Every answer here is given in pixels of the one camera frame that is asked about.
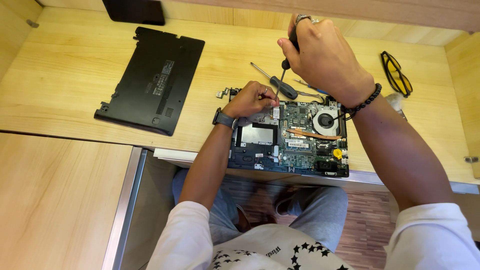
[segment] hinge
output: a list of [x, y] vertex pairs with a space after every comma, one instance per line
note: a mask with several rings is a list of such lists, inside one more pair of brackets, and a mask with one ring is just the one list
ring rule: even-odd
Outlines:
[[463, 160], [466, 163], [477, 163], [479, 162], [479, 157], [464, 157]]
[[27, 24], [33, 28], [38, 28], [40, 26], [39, 24], [32, 22], [30, 19], [27, 20]]

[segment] forearm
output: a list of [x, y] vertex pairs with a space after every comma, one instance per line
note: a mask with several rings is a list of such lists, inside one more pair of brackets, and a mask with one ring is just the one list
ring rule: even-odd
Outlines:
[[450, 183], [438, 158], [381, 95], [352, 119], [375, 171], [401, 210], [453, 202]]
[[210, 210], [227, 170], [231, 138], [230, 127], [214, 126], [188, 171], [179, 202], [197, 202]]

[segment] black screwdriver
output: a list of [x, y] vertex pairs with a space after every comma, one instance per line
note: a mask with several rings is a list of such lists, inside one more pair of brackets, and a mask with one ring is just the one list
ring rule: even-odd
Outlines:
[[291, 87], [290, 85], [283, 83], [281, 87], [278, 87], [280, 84], [280, 80], [277, 77], [275, 76], [270, 77], [267, 73], [265, 73], [265, 71], [261, 70], [254, 63], [250, 62], [250, 64], [256, 67], [260, 72], [265, 74], [270, 79], [270, 83], [276, 86], [278, 89], [280, 89], [280, 92], [282, 92], [282, 94], [284, 94], [287, 98], [296, 99], [299, 96], [295, 91], [295, 89], [293, 89], [293, 87]]
[[[300, 52], [299, 43], [297, 41], [297, 26], [296, 25], [293, 26], [292, 31], [290, 32], [290, 36], [288, 37], [288, 39], [293, 44], [293, 46], [297, 49], [297, 51]], [[276, 100], [276, 97], [278, 96], [278, 91], [282, 89], [283, 76], [285, 76], [285, 71], [287, 71], [287, 69], [290, 69], [290, 63], [288, 62], [287, 58], [285, 58], [285, 60], [282, 61], [282, 68], [283, 68], [283, 73], [282, 73], [282, 77], [280, 78], [279, 87], [278, 87], [278, 89], [276, 91], [276, 94], [275, 94], [275, 100]]]

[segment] hand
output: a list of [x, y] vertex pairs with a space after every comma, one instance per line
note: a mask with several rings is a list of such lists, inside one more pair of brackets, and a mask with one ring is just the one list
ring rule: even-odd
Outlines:
[[232, 118], [247, 117], [267, 106], [280, 106], [278, 97], [275, 101], [274, 98], [275, 93], [271, 87], [262, 85], [257, 81], [249, 81], [235, 98], [223, 108], [222, 113]]
[[[288, 35], [295, 25], [292, 15]], [[278, 40], [292, 71], [308, 84], [324, 90], [347, 108], [354, 108], [375, 90], [373, 76], [355, 58], [352, 49], [331, 20], [312, 24], [299, 21], [297, 38], [300, 53], [287, 38]]]

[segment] wristwatch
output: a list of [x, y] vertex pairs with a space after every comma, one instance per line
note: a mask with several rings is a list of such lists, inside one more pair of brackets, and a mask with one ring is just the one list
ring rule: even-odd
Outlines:
[[310, 21], [312, 20], [312, 17], [310, 15], [305, 15], [305, 14], [299, 14], [297, 16], [297, 20], [295, 21], [295, 25], [297, 25], [299, 23], [299, 21], [303, 20], [303, 19], [309, 19]]
[[229, 126], [233, 130], [235, 130], [239, 126], [239, 120], [223, 114], [222, 108], [218, 108], [216, 110], [215, 117], [213, 118], [212, 124], [216, 125], [217, 123]]

